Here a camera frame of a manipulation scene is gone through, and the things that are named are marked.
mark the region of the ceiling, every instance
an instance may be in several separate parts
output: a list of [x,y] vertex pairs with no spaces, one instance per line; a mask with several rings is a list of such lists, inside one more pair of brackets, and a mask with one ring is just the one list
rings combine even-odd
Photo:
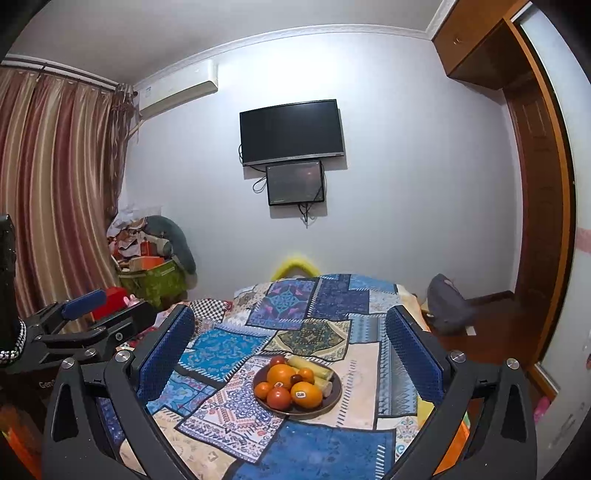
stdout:
[[369,24],[424,32],[440,3],[441,0],[52,0],[23,30],[10,53],[135,83],[208,48],[285,28]]

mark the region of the corn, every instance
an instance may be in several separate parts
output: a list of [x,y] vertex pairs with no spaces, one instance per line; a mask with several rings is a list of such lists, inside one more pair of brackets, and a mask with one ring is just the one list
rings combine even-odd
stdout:
[[314,377],[314,385],[320,389],[324,398],[328,397],[332,393],[332,382],[329,382],[324,378]]
[[328,368],[321,367],[317,364],[313,364],[305,358],[302,358],[297,355],[292,355],[291,357],[289,357],[287,359],[287,364],[293,368],[297,368],[298,370],[302,368],[309,368],[314,372],[315,377],[322,378],[326,381],[330,381],[334,373],[332,370]]

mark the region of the bed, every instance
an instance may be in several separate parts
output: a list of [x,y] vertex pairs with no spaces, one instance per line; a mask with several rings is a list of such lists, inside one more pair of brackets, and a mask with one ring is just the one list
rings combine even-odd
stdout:
[[[356,274],[281,279],[233,301],[191,302],[196,334],[147,409],[202,480],[379,479],[430,412],[385,333],[385,314],[399,304],[428,330],[403,286]],[[335,407],[302,421],[261,407],[252,378],[277,353],[335,370],[343,383]],[[105,421],[122,461],[142,472],[114,413]]]

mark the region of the black monitor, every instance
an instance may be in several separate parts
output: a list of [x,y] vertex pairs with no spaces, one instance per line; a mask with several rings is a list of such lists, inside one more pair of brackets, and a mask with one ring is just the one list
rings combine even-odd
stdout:
[[344,155],[336,100],[241,112],[240,136],[243,165]]
[[269,205],[324,202],[322,163],[308,161],[267,167]]

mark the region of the curtain rod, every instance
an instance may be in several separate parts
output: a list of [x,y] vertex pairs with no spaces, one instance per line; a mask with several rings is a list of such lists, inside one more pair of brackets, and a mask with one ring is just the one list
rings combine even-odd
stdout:
[[114,82],[113,80],[99,77],[98,75],[85,72],[84,70],[75,69],[53,61],[27,57],[25,55],[8,54],[2,60],[2,65],[5,67],[20,67],[30,70],[42,70],[47,73],[56,73],[73,80],[82,80],[83,82],[91,83],[112,91],[114,91],[118,85],[117,82]]

